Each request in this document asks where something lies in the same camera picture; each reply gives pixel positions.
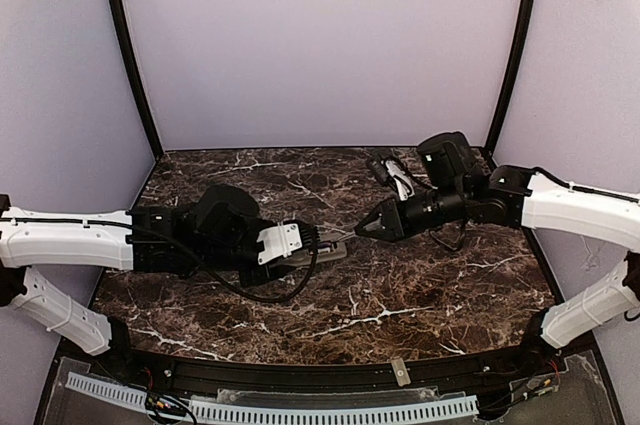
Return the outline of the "clear handle screwdriver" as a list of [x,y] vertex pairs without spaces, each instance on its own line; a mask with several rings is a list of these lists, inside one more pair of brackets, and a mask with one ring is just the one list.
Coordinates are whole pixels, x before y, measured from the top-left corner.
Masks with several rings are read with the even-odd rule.
[[347,231],[333,227],[320,227],[320,238],[323,241],[342,242],[356,236],[354,231]]

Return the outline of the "white AC remote control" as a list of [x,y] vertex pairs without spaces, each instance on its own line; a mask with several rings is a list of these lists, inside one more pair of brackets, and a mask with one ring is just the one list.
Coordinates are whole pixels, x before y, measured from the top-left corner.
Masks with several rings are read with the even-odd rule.
[[[317,263],[326,263],[342,260],[348,256],[346,244],[338,241],[320,242],[318,245]],[[294,252],[290,257],[283,258],[279,264],[292,267],[308,266],[311,263],[312,256],[309,250],[300,250]]]

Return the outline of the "grey battery cover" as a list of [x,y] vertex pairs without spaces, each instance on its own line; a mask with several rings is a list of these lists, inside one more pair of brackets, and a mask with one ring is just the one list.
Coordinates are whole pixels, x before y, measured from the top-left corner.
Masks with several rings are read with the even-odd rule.
[[411,383],[408,371],[406,369],[404,360],[402,358],[393,358],[391,361],[391,367],[393,369],[397,385],[399,387],[407,386]]

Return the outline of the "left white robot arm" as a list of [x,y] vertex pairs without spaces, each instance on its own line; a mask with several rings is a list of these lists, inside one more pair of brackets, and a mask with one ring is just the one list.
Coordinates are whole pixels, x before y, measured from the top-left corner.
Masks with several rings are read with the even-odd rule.
[[89,215],[24,210],[2,196],[1,304],[98,356],[125,347],[127,327],[79,304],[37,266],[96,266],[180,278],[200,270],[236,270],[246,279],[269,280],[272,263],[303,248],[301,232],[295,222],[262,219],[250,195],[226,185],[179,208]]

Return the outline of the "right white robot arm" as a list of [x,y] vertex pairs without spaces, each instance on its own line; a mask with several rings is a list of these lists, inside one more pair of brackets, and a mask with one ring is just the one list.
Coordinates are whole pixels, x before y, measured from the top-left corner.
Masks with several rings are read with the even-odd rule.
[[360,237],[398,242],[469,221],[549,229],[626,248],[623,261],[568,301],[532,317],[522,344],[561,349],[577,337],[639,306],[639,197],[577,185],[540,168],[504,165],[485,173],[466,137],[445,132],[417,147],[429,182],[417,193],[402,162],[372,158],[376,180],[396,190],[360,221]]

